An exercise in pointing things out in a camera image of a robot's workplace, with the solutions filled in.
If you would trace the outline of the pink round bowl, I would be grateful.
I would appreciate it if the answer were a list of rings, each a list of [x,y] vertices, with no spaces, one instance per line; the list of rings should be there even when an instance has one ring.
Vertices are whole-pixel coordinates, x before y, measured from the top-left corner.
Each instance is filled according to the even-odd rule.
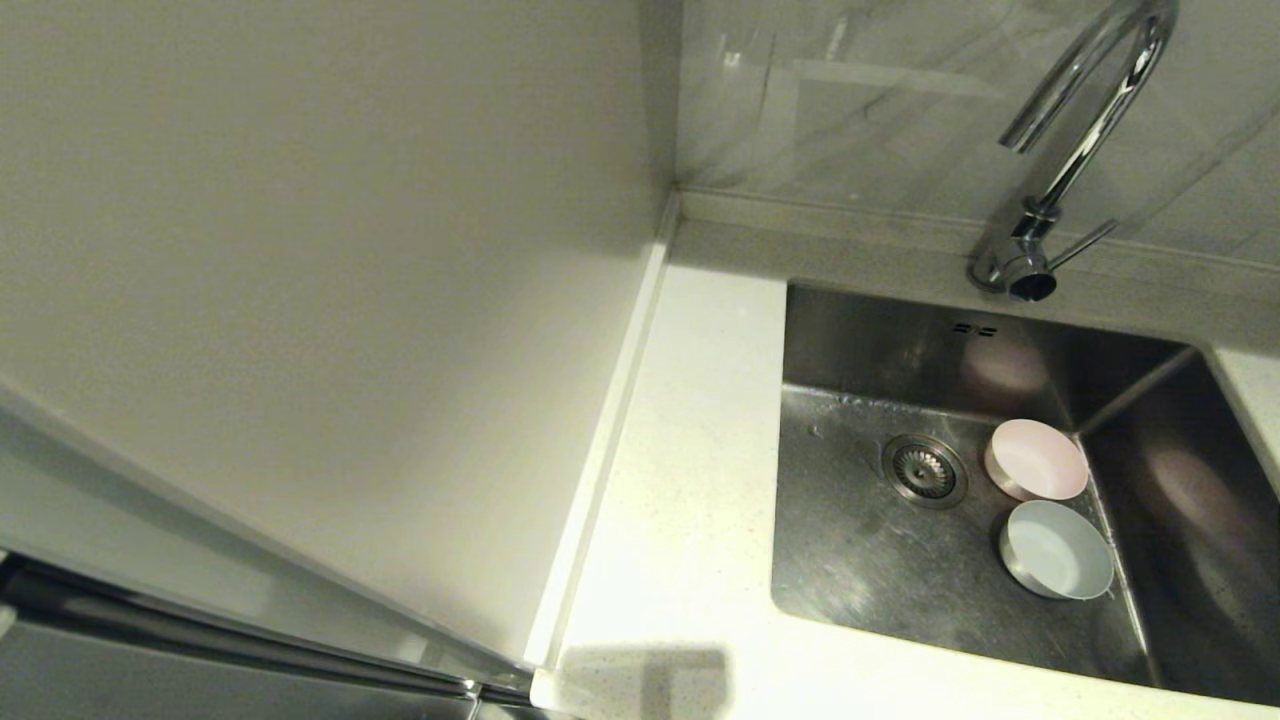
[[[998,489],[1023,502],[1075,498],[1089,480],[1085,457],[1073,441],[1030,419],[998,424],[984,447],[983,465]]]

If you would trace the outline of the pale blue round bowl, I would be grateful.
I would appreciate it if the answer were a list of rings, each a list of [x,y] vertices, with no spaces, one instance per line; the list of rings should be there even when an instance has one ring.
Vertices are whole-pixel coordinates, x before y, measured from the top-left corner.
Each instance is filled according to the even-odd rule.
[[[998,555],[1018,584],[1048,600],[1097,600],[1116,577],[1110,546],[1094,525],[1047,500],[1019,503],[1007,515]]]

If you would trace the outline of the stainless steel sink basin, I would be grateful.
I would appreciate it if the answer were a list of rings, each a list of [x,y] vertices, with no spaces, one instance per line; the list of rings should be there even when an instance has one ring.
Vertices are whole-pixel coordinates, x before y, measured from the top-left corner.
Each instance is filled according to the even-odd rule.
[[[1091,601],[1018,584],[998,532],[1018,501],[983,465],[1030,419],[1083,452],[1062,505],[1107,541]],[[893,437],[969,474],[951,509],[881,473]],[[1280,497],[1204,355],[1142,334],[786,290],[771,594],[790,615],[1083,676],[1280,707]]]

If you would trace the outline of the round metal drain strainer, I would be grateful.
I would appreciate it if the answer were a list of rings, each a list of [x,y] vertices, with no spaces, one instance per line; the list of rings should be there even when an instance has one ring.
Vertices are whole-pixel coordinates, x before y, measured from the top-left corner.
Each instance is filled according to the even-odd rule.
[[[879,454],[881,473],[908,502],[951,509],[965,500],[968,470],[952,447],[931,436],[901,434]]]

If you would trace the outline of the tall silver door refrigerator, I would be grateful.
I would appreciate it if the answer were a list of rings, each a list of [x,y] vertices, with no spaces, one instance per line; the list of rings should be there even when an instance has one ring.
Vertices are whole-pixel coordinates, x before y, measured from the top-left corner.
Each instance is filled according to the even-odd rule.
[[[689,0],[0,0],[0,560],[524,694]]]

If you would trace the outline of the chrome gooseneck faucet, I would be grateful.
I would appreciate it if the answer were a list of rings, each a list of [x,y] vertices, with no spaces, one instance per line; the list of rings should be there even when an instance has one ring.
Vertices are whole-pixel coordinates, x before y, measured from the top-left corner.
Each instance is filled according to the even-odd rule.
[[[1016,302],[1041,302],[1057,290],[1062,266],[1116,231],[1117,220],[1108,219],[1055,258],[1046,250],[1061,220],[1064,199],[1147,86],[1169,49],[1180,12],[1181,0],[1112,0],[1076,35],[1001,133],[1002,147],[1029,152],[1102,63],[1123,41],[1132,42],[1115,81],[1044,190],[1021,200],[1020,215],[1007,233],[979,242],[966,268],[978,290]]]

